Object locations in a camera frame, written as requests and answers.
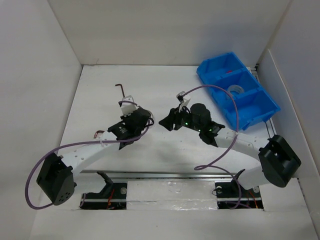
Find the clear tape roll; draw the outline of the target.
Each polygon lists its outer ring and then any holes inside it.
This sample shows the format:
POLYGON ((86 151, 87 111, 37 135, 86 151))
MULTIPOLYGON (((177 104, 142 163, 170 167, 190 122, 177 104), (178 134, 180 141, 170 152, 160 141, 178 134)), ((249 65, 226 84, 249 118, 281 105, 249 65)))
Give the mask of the clear tape roll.
POLYGON ((234 98, 237 98, 244 94, 245 90, 240 85, 233 84, 227 88, 227 92, 229 92, 234 98))

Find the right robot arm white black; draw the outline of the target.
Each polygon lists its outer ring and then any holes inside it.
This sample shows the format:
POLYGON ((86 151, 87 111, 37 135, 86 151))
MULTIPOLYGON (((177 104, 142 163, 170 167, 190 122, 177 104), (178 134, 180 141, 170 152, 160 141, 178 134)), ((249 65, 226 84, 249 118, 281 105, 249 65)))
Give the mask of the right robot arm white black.
POLYGON ((236 175, 237 181, 232 182, 231 191, 237 197, 266 184, 286 187, 302 164, 282 136, 275 134, 272 138, 258 138, 237 133, 213 121, 210 111, 202 103, 195 103, 190 109, 172 108, 159 124, 168 131, 186 127, 197 131, 207 145, 231 149, 256 159, 259 166, 241 170, 236 175))

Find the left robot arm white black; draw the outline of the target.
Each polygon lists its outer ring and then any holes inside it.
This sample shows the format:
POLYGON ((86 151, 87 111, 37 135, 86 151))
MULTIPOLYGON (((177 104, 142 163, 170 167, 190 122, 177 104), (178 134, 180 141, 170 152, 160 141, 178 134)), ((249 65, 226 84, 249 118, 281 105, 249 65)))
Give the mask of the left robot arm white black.
POLYGON ((154 123, 151 113, 139 107, 109 127, 93 141, 58 156, 55 152, 44 158, 36 179, 51 204, 58 206, 69 200, 76 188, 75 178, 85 168, 139 140, 154 123))

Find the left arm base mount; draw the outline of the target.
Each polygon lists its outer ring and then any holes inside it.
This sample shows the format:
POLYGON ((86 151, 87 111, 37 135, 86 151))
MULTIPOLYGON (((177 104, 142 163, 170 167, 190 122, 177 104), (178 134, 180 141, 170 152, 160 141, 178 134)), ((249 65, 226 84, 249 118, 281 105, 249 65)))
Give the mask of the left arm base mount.
POLYGON ((100 192, 86 192, 81 195, 79 208, 82 210, 126 210, 127 182, 114 182, 106 173, 96 172, 104 180, 100 192))

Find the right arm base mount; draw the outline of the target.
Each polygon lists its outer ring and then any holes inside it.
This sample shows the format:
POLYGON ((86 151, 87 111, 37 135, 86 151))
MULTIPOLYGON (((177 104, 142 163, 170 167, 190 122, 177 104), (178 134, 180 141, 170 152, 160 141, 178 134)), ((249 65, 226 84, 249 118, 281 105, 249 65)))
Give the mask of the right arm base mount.
POLYGON ((211 194, 217 199, 219 210, 260 209, 264 208, 260 189, 245 190, 238 182, 238 174, 233 174, 222 167, 216 169, 224 171, 230 180, 218 181, 214 184, 211 194))

